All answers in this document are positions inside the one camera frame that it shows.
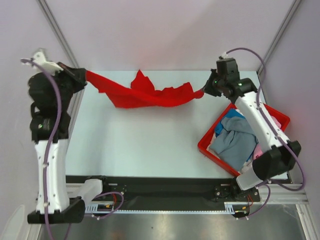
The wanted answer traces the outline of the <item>red t-shirt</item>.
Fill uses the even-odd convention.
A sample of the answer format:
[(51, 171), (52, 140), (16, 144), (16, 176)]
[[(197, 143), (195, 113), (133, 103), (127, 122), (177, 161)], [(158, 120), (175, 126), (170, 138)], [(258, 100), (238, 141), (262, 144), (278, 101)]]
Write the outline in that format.
[(151, 80), (138, 70), (130, 87), (125, 87), (111, 79), (92, 71), (85, 74), (99, 93), (106, 94), (116, 108), (134, 109), (142, 107), (177, 107), (204, 96), (202, 89), (194, 91), (190, 82), (179, 87), (155, 89)]

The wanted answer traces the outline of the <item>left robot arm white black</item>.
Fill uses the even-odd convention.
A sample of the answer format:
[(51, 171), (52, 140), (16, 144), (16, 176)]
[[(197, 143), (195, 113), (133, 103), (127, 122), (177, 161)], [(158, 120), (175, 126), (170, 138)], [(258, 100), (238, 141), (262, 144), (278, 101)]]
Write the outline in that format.
[(85, 215), (81, 196), (69, 197), (65, 157), (71, 116), (68, 108), (74, 94), (87, 84), (86, 70), (58, 62), (49, 80), (43, 72), (28, 81), (31, 140), (38, 160), (38, 197), (35, 211), (27, 216), (30, 224), (75, 224)]

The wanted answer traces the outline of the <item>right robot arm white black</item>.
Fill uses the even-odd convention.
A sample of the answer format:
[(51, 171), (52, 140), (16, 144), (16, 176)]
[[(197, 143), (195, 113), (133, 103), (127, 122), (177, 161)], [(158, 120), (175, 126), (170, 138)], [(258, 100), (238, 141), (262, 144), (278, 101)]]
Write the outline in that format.
[(292, 170), (301, 151), (300, 143), (291, 141), (277, 127), (261, 102), (259, 91), (250, 78), (241, 78), (234, 58), (220, 58), (211, 70), (203, 91), (214, 97), (225, 96), (244, 115), (263, 152), (251, 169), (236, 178), (231, 196), (242, 201), (249, 189)]

